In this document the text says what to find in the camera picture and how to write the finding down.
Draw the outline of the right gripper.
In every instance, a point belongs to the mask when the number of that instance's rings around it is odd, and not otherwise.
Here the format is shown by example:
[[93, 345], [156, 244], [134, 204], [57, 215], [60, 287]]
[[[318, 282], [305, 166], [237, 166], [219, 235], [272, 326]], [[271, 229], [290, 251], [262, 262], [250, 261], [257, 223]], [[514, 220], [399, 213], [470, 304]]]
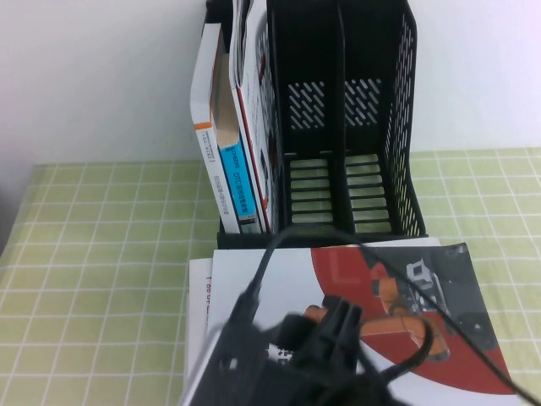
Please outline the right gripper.
[[[320, 322], [287, 314], [261, 376], [263, 405], [384, 405], [385, 379], [360, 350], [363, 310], [334, 295], [322, 302]], [[315, 334], [315, 352], [298, 350]]]

